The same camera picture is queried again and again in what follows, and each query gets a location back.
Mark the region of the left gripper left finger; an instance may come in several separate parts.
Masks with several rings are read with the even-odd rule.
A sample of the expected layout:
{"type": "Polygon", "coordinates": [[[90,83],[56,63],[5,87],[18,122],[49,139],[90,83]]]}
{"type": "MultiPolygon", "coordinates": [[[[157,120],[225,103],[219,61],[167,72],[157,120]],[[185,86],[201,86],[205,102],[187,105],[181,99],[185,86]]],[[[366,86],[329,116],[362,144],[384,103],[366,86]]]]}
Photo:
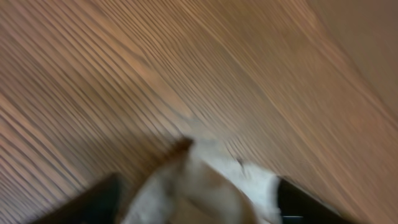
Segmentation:
{"type": "Polygon", "coordinates": [[[121,177],[112,173],[79,196],[31,224],[114,223],[120,208],[121,177]]]}

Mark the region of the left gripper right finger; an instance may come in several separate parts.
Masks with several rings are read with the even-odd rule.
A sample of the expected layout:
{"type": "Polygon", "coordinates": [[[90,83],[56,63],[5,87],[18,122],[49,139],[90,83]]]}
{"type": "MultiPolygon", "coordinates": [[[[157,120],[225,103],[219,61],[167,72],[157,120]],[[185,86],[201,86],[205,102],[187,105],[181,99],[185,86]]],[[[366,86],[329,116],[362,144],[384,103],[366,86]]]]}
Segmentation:
{"type": "Polygon", "coordinates": [[[356,223],[286,178],[277,188],[277,206],[283,224],[356,223]]]}

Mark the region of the beige shorts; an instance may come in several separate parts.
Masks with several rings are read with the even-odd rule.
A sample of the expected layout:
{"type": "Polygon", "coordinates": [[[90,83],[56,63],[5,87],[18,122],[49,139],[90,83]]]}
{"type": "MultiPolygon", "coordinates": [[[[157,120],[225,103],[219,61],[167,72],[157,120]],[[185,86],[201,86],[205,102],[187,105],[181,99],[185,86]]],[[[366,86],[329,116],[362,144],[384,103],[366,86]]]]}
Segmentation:
{"type": "Polygon", "coordinates": [[[146,179],[121,223],[282,223],[281,178],[255,163],[186,140],[146,179]]]}

